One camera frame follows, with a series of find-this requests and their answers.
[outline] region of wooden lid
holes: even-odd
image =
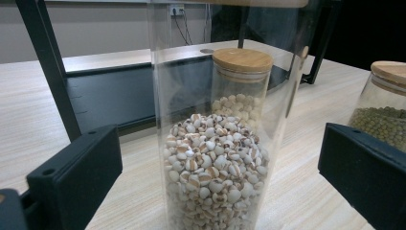
[[[406,87],[406,63],[380,60],[371,65],[371,70],[381,79]]]
[[[274,59],[268,54],[238,48],[214,51],[213,61],[222,68],[245,73],[267,72],[274,63]]]

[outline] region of glass jar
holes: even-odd
[[[320,6],[149,1],[169,229],[255,228]]]
[[[406,63],[372,64],[349,126],[406,152]]]
[[[257,128],[273,64],[270,55],[250,49],[227,48],[213,53],[212,112],[239,117]]]

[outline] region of light wood surface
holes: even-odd
[[[64,61],[79,70],[147,60],[141,52]],[[347,122],[369,73],[324,60],[315,84],[299,86],[257,229],[372,229],[317,170],[326,123]],[[0,188],[23,193],[25,175],[69,139],[37,61],[0,65],[0,88]],[[124,171],[87,229],[163,228],[155,129],[134,135],[121,138]]]

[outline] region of white wall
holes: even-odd
[[[47,2],[59,50],[64,58],[149,48],[147,4]],[[205,5],[185,8],[193,44],[203,41]],[[179,27],[185,32],[183,17]],[[172,46],[183,45],[171,19]],[[0,63],[36,60],[15,3],[0,3]]]

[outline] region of wall socket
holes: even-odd
[[[173,14],[173,10],[175,10],[176,16],[183,16],[183,13],[180,12],[180,10],[184,10],[184,9],[185,9],[184,4],[170,4],[170,6],[169,6],[170,16],[175,16],[175,14]]]

